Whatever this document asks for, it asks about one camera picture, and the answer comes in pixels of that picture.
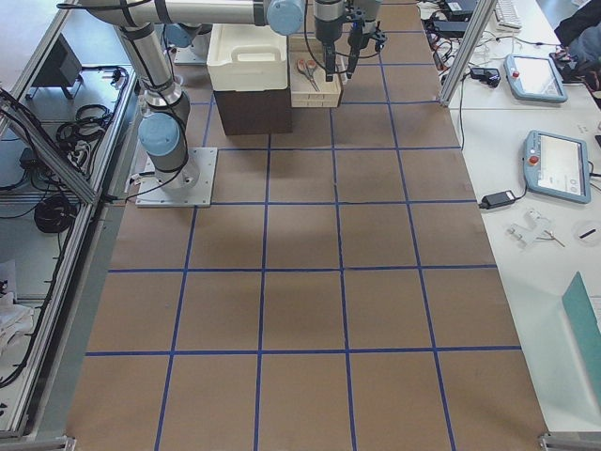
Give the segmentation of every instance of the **brown tile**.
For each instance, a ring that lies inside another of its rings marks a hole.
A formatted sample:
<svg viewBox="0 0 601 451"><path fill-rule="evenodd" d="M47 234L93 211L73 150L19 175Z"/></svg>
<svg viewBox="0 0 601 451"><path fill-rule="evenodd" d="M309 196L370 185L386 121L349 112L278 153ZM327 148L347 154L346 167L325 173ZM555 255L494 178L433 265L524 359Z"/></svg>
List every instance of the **brown tile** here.
<svg viewBox="0 0 601 451"><path fill-rule="evenodd" d="M354 354L351 365L359 449L450 449L430 352Z"/></svg>
<svg viewBox="0 0 601 451"><path fill-rule="evenodd" d="M176 357L161 449L253 449L255 387L255 356Z"/></svg>
<svg viewBox="0 0 601 451"><path fill-rule="evenodd" d="M401 160L411 200L474 199L460 150L405 150Z"/></svg>
<svg viewBox="0 0 601 451"><path fill-rule="evenodd" d="M271 153L271 202L333 202L331 151L282 150Z"/></svg>
<svg viewBox="0 0 601 451"><path fill-rule="evenodd" d="M189 148L201 148L207 129L208 105L192 105L188 123L186 124L186 139Z"/></svg>
<svg viewBox="0 0 601 451"><path fill-rule="evenodd" d="M392 105L394 127L401 148L459 146L451 115L437 103Z"/></svg>
<svg viewBox="0 0 601 451"><path fill-rule="evenodd" d="M213 205L198 211L191 268L261 268L263 206Z"/></svg>
<svg viewBox="0 0 601 451"><path fill-rule="evenodd" d="M432 346L416 271L346 271L345 287L351 348Z"/></svg>
<svg viewBox="0 0 601 451"><path fill-rule="evenodd" d="M424 272L438 346L519 345L495 269Z"/></svg>
<svg viewBox="0 0 601 451"><path fill-rule="evenodd" d="M338 268L334 206L270 206L268 268Z"/></svg>
<svg viewBox="0 0 601 451"><path fill-rule="evenodd" d="M111 268L183 268L192 213L192 209L138 209L128 204Z"/></svg>
<svg viewBox="0 0 601 451"><path fill-rule="evenodd" d="M176 80L190 97L190 102L209 102L213 95L207 66L174 66Z"/></svg>
<svg viewBox="0 0 601 451"><path fill-rule="evenodd" d="M353 78L345 86L342 97L342 102L349 101L386 101L382 69L379 66L359 66L355 70Z"/></svg>
<svg viewBox="0 0 601 451"><path fill-rule="evenodd" d="M495 263L475 203L413 205L411 211L423 265Z"/></svg>
<svg viewBox="0 0 601 451"><path fill-rule="evenodd" d="M213 202L263 202L266 180L266 150L223 150L217 159Z"/></svg>
<svg viewBox="0 0 601 451"><path fill-rule="evenodd" d="M108 274L88 350L170 350L181 277Z"/></svg>
<svg viewBox="0 0 601 451"><path fill-rule="evenodd" d="M330 110L292 108L292 133L275 133L271 148L331 148Z"/></svg>
<svg viewBox="0 0 601 451"><path fill-rule="evenodd" d="M385 66L386 87L391 101L435 101L441 85L429 66Z"/></svg>
<svg viewBox="0 0 601 451"><path fill-rule="evenodd" d="M394 150L336 151L338 199L383 202L405 199Z"/></svg>
<svg viewBox="0 0 601 451"><path fill-rule="evenodd" d="M405 205L340 208L346 267L415 265Z"/></svg>
<svg viewBox="0 0 601 451"><path fill-rule="evenodd" d="M263 348L339 350L345 346L339 272L269 272Z"/></svg>
<svg viewBox="0 0 601 451"><path fill-rule="evenodd" d="M387 105L341 105L332 114L337 148L394 147Z"/></svg>
<svg viewBox="0 0 601 451"><path fill-rule="evenodd" d="M266 134L240 134L225 136L217 105L213 105L208 124L207 147L211 148L267 148Z"/></svg>
<svg viewBox="0 0 601 451"><path fill-rule="evenodd" d="M261 274L189 273L179 320L179 350L256 350Z"/></svg>
<svg viewBox="0 0 601 451"><path fill-rule="evenodd" d="M381 58L385 64L431 64L434 60L424 33L389 33Z"/></svg>
<svg viewBox="0 0 601 451"><path fill-rule="evenodd" d="M439 358L457 449L539 449L537 438L547 429L520 351Z"/></svg>
<svg viewBox="0 0 601 451"><path fill-rule="evenodd" d="M384 32L424 30L420 10L415 5L382 5L378 17Z"/></svg>
<svg viewBox="0 0 601 451"><path fill-rule="evenodd" d="M154 449L167 361L164 356L86 357L67 434L87 451Z"/></svg>
<svg viewBox="0 0 601 451"><path fill-rule="evenodd" d="M352 449L344 355L263 357L259 448Z"/></svg>

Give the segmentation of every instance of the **blue-gray tablet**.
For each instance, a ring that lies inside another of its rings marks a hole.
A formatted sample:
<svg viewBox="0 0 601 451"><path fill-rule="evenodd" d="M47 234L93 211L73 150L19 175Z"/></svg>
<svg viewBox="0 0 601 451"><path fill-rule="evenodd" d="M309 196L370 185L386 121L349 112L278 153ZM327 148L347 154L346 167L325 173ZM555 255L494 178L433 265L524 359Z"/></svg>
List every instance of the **blue-gray tablet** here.
<svg viewBox="0 0 601 451"><path fill-rule="evenodd" d="M567 101L562 77L551 58L510 54L505 73L511 92L522 101Z"/></svg>
<svg viewBox="0 0 601 451"><path fill-rule="evenodd" d="M524 143L524 179L535 193L588 204L588 164L586 143L579 139L531 131Z"/></svg>

